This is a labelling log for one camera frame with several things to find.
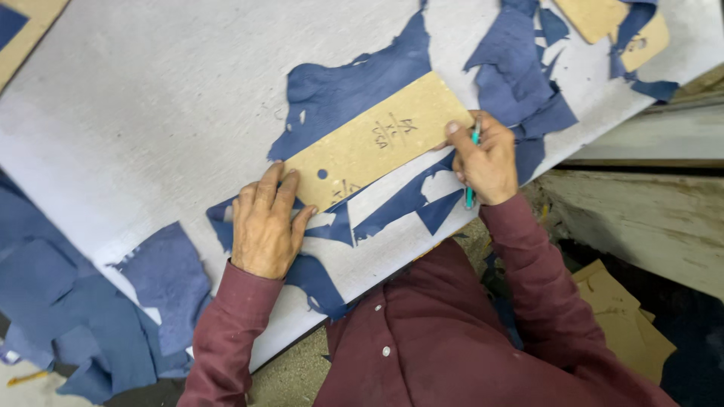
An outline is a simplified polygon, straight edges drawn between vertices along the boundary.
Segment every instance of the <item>man's left hand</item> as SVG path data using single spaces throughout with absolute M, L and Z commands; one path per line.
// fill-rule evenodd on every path
M 241 188 L 233 201 L 234 245 L 231 263 L 251 274 L 273 280 L 284 278 L 302 247 L 304 229 L 317 211 L 305 206 L 292 217 L 299 172 L 289 171 L 282 185 L 284 162 L 276 161 L 258 182 Z

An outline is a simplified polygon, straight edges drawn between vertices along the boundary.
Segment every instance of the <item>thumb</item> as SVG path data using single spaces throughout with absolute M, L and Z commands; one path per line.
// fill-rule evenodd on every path
M 302 248 L 302 240 L 304 239 L 304 229 L 307 228 L 307 222 L 317 212 L 314 205 L 305 206 L 297 213 L 292 221 L 292 249 L 295 253 L 299 253 Z
M 471 131 L 464 128 L 457 120 L 447 123 L 447 126 L 445 126 L 445 134 L 450 143 L 458 150 L 463 161 L 466 161 L 478 148 L 470 139 Z

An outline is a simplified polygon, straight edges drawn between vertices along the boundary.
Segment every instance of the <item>shirt cuff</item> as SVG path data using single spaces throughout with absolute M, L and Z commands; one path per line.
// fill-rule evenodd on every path
M 496 238 L 519 235 L 529 225 L 537 225 L 525 196 L 516 193 L 511 199 L 494 206 L 480 205 L 480 219 Z
M 268 319 L 283 285 L 284 280 L 259 277 L 227 261 L 214 301 L 231 315 Z

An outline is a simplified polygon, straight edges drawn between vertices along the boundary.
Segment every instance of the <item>hand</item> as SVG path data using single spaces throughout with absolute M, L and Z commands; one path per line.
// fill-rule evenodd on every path
M 460 182 L 473 188 L 481 204 L 502 204 L 518 193 L 515 136 L 488 112 L 471 110 L 471 114 L 481 115 L 479 146 L 471 140 L 473 131 L 455 120 L 445 128 L 449 143 L 455 146 L 452 170 Z
M 233 202 L 231 264 L 273 280 L 287 275 L 302 247 L 307 222 L 317 211 L 314 205 L 305 206 L 290 221 L 299 173 L 290 170 L 277 190 L 283 172 L 284 163 L 277 160 L 261 181 L 241 188 Z

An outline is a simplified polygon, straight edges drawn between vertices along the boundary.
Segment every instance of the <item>maroon shirt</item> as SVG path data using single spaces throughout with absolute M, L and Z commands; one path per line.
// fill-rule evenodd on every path
M 465 253 L 447 239 L 327 325 L 315 406 L 676 406 L 606 348 L 591 307 L 521 195 L 484 206 L 525 351 L 508 339 Z M 252 342 L 283 281 L 227 264 L 193 338 L 179 406 L 245 406 Z

